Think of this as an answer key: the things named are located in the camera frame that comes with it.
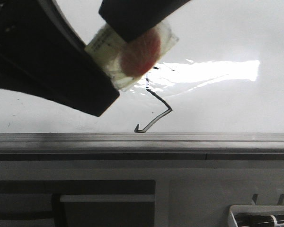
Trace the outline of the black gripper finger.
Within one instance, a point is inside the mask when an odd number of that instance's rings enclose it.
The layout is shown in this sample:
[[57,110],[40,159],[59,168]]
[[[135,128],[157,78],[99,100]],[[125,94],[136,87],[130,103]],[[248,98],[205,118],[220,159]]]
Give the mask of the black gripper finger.
[[54,0],[0,0],[0,89],[101,116],[119,97]]
[[99,14],[126,42],[155,27],[189,0],[104,0]]

